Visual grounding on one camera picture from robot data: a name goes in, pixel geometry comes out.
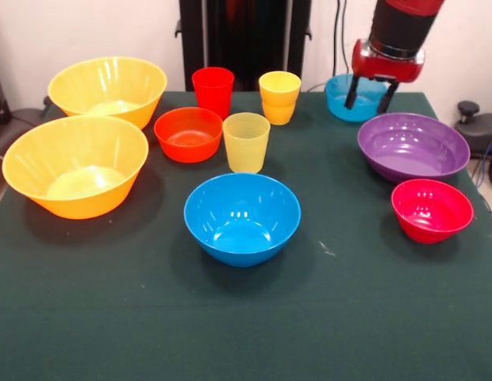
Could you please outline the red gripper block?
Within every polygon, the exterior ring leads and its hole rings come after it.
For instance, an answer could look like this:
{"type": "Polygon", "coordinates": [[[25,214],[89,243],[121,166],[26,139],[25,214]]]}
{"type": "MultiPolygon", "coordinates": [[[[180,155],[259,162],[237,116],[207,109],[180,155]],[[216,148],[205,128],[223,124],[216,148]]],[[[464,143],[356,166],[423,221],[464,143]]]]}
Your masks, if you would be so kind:
{"type": "Polygon", "coordinates": [[[356,41],[352,53],[352,71],[350,87],[344,106],[351,110],[357,97],[357,87],[360,77],[378,79],[390,82],[386,93],[383,95],[378,108],[378,114],[384,114],[398,89],[398,83],[414,82],[425,63],[425,51],[421,48],[415,57],[408,60],[398,60],[376,52],[367,39],[356,41]]]}

